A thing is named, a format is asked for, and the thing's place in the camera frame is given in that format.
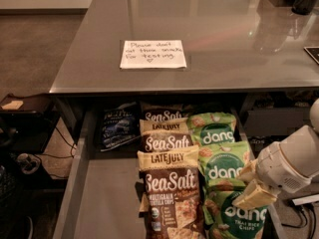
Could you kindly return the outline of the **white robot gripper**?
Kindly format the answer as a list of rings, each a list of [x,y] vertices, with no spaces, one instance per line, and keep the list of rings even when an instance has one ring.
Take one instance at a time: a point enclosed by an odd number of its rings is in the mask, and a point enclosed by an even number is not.
[[[274,141],[260,151],[257,159],[249,160],[236,178],[248,185],[232,201],[233,206],[242,210],[268,206],[277,200],[278,191],[295,193],[311,183],[313,143]]]

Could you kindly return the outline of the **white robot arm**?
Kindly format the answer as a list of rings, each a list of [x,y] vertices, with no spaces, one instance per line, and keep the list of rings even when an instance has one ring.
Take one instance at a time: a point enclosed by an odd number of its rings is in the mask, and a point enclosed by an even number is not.
[[[282,192],[295,193],[319,174],[319,101],[310,109],[311,126],[304,125],[281,141],[263,148],[237,178],[246,183],[232,204],[243,210],[268,206]]]

